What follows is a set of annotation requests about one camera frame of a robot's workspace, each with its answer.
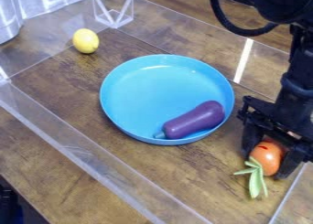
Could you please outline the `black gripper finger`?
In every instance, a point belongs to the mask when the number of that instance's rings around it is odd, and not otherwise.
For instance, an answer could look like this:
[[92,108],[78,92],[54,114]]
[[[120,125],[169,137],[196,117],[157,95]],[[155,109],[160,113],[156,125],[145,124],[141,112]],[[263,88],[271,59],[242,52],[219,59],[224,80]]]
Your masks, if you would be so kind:
[[313,162],[313,147],[307,144],[295,145],[282,157],[275,179],[284,179],[300,163]]
[[246,124],[242,133],[242,151],[244,156],[248,156],[248,153],[262,139],[263,130],[254,124]]

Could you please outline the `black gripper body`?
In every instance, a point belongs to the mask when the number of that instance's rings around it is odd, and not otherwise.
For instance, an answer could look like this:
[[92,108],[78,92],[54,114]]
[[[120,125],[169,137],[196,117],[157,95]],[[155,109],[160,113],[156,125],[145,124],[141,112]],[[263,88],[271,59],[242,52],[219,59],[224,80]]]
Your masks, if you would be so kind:
[[254,124],[290,149],[298,144],[313,147],[313,87],[303,88],[284,73],[275,102],[262,101],[251,96],[242,98],[243,106],[236,117],[246,124]]

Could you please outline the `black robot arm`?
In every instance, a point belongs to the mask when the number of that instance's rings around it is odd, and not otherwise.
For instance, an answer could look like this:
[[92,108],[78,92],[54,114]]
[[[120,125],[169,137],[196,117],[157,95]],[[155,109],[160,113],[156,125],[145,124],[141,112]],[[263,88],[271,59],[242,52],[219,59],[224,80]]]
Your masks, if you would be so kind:
[[313,0],[251,0],[262,17],[287,24],[291,32],[290,66],[282,74],[276,100],[243,98],[242,149],[250,153],[264,136],[287,148],[276,179],[303,162],[313,162]]

